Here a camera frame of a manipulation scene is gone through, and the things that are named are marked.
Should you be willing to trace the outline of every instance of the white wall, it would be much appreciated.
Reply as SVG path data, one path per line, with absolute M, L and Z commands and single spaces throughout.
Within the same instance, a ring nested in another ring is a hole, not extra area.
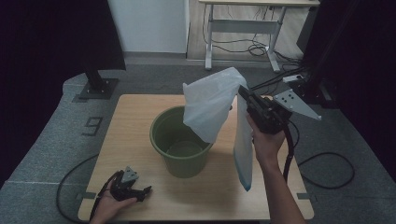
M 189 0 L 108 0 L 123 51 L 186 53 Z

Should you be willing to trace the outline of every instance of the gray carpet floor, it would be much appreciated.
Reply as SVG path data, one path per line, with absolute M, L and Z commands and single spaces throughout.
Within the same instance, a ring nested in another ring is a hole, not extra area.
M 183 82 L 225 68 L 214 66 L 206 71 L 194 65 L 134 64 L 127 65 L 127 71 L 100 71 L 102 77 L 116 77 L 120 82 L 111 99 L 86 102 L 75 101 L 87 82 L 85 76 L 67 80 L 46 128 L 0 191 L 0 223 L 70 223 L 56 207 L 57 188 L 71 169 L 99 153 L 119 97 L 126 93 L 182 94 Z M 236 68 L 250 86 L 274 76 L 270 67 Z M 287 88 L 281 84 L 276 91 Z M 396 185 L 375 154 L 339 110 L 312 107 L 323 121 L 296 114 L 291 117 L 301 133 L 297 162 L 321 152 L 336 152 L 351 161 L 356 175 L 341 189 L 322 189 L 305 182 L 315 211 L 309 223 L 396 223 Z M 97 133 L 87 125 L 90 118 L 102 118 Z M 94 165 L 95 159 L 83 163 L 60 192 L 61 207 L 73 219 L 77 219 L 80 195 Z M 300 169 L 326 186 L 343 183 L 351 175 L 347 163 L 334 156 L 319 157 Z

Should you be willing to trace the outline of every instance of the white plastic bag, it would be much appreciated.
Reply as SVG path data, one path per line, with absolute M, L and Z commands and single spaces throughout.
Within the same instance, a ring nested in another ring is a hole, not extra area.
M 247 87 L 245 79 L 233 67 L 190 85 L 183 83 L 186 99 L 184 124 L 190 126 L 203 141 L 215 143 L 240 85 Z M 246 119 L 247 103 L 239 95 L 237 113 L 233 154 L 240 182 L 245 190 L 249 190 L 252 173 L 251 128 Z

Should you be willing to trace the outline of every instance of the wooden table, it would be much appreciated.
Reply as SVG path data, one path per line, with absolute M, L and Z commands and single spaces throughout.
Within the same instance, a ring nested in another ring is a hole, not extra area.
M 111 175 L 131 165 L 140 176 L 134 189 L 152 186 L 152 192 L 142 203 L 122 210 L 116 220 L 269 219 L 259 164 L 254 160 L 252 188 L 246 192 L 239 183 L 233 163 L 236 98 L 217 142 L 209 151 L 204 170 L 197 176 L 186 179 L 168 173 L 162 157 L 149 141 L 149 128 L 156 116 L 165 109 L 184 104 L 183 95 L 122 95 L 87 192 L 98 193 Z M 285 142 L 279 152 L 282 170 L 286 155 Z M 304 217 L 312 218 L 314 211 L 311 202 L 308 199 L 298 199 L 297 196 L 298 193 L 306 193 L 306 190 L 295 161 L 290 167 L 289 186 Z M 78 211 L 80 219 L 89 219 L 93 202 L 93 199 L 82 201 Z
M 210 13 L 207 22 L 207 45 L 205 56 L 205 68 L 212 68 L 212 33 L 245 33 L 245 34 L 268 34 L 272 35 L 266 53 L 274 72 L 280 72 L 274 54 L 277 37 L 282 27 L 287 7 L 318 7 L 318 0 L 199 0 L 200 3 L 210 5 Z M 271 6 L 282 7 L 277 21 L 239 21 L 239 20 L 214 20 L 214 5 L 237 5 L 237 6 Z

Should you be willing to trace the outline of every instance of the desk leg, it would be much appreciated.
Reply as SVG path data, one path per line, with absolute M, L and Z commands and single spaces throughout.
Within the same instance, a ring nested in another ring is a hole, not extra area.
M 213 22 L 213 6 L 210 5 L 209 20 L 207 23 L 207 44 L 206 44 L 206 57 L 205 69 L 212 69 L 212 22 Z
M 270 60 L 270 63 L 275 73 L 279 73 L 280 69 L 279 66 L 277 65 L 276 56 L 274 54 L 274 48 L 277 41 L 277 37 L 279 36 L 280 33 L 280 28 L 282 27 L 283 24 L 283 19 L 285 18 L 285 14 L 286 14 L 286 7 L 282 7 L 282 10 L 279 15 L 279 19 L 277 20 L 274 36 L 271 39 L 270 46 L 266 47 L 268 59 Z

